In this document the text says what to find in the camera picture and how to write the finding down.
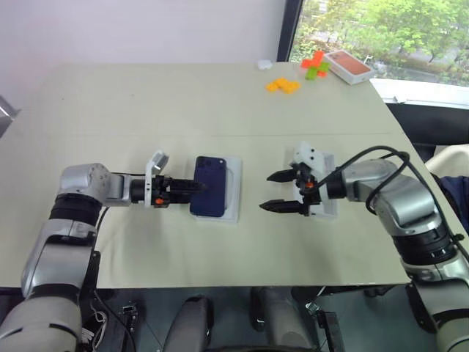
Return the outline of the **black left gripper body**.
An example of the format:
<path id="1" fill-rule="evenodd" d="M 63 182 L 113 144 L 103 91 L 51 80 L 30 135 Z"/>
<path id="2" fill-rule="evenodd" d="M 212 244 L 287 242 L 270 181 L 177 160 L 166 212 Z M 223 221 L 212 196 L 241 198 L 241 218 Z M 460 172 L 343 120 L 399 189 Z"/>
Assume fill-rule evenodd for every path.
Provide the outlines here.
<path id="1" fill-rule="evenodd" d="M 171 183 L 173 179 L 156 175 L 151 183 L 150 205 L 154 208 L 167 208 L 171 204 Z"/>

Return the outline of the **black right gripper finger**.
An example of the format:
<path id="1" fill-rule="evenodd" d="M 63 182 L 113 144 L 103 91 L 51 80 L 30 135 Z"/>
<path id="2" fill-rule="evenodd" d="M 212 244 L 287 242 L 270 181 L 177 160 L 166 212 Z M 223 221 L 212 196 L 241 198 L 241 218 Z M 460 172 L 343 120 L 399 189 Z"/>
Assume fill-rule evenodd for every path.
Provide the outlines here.
<path id="1" fill-rule="evenodd" d="M 287 183 L 292 182 L 297 177 L 297 171 L 295 169 L 285 169 L 274 172 L 267 177 L 267 181 L 276 183 Z"/>
<path id="2" fill-rule="evenodd" d="M 297 200 L 272 199 L 259 205 L 261 209 L 273 213 L 304 214 L 304 204 Z"/>

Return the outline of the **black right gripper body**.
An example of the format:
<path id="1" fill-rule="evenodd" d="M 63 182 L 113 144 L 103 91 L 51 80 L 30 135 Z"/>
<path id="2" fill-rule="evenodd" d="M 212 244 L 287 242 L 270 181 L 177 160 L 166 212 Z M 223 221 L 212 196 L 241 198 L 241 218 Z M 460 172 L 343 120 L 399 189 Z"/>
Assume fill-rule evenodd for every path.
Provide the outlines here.
<path id="1" fill-rule="evenodd" d="M 311 174 L 311 169 L 304 163 L 293 164 L 295 170 L 295 185 L 299 188 L 302 200 L 300 201 L 300 214 L 310 215 L 312 205 L 321 203 L 320 192 L 316 187 L 317 179 Z"/>

